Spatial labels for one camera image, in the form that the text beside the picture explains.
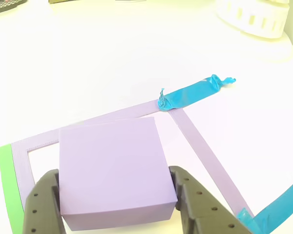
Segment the white object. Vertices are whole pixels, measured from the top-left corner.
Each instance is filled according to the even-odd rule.
[[[280,38],[289,12],[289,0],[217,0],[217,15],[240,30]]]

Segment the blue painter's tape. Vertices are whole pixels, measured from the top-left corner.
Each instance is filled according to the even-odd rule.
[[[235,81],[234,78],[230,77],[222,81],[217,75],[212,75],[209,78],[167,95],[163,94],[164,89],[162,89],[157,104],[161,111],[183,108],[217,93],[222,86],[234,83]]]
[[[264,208],[253,220],[246,210],[242,210],[237,218],[254,234],[269,234],[292,214],[293,185],[269,206]]]
[[[244,208],[237,218],[243,223],[253,234],[264,234],[257,225],[256,221],[252,218],[250,213]]]

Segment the purple tape strip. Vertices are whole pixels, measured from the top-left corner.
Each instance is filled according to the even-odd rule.
[[[243,208],[254,217],[246,201],[240,194],[234,182],[221,165],[220,161],[199,133],[191,119],[183,109],[174,109],[169,111],[179,129],[189,142],[196,155],[199,157],[210,177],[224,196],[225,200],[232,209],[234,215],[238,215]]]
[[[147,116],[158,111],[159,108],[157,106],[157,100],[154,100],[118,110],[106,115],[91,118],[80,123],[94,124],[118,119],[137,118]],[[11,144],[15,173],[18,181],[23,208],[25,208],[28,195],[35,186],[35,181],[28,158],[28,152],[59,143],[59,131],[60,129],[52,130]]]

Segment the white table surface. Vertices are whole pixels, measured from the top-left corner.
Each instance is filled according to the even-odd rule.
[[[293,183],[293,47],[219,20],[211,1],[31,0],[0,14],[0,146],[156,99],[217,74],[229,88],[185,108],[255,214]],[[154,114],[169,165],[192,173],[228,209],[167,113]],[[30,154],[35,180],[58,145]],[[4,203],[0,192],[0,226]],[[170,221],[80,232],[181,234]],[[293,234],[293,216],[273,234]]]

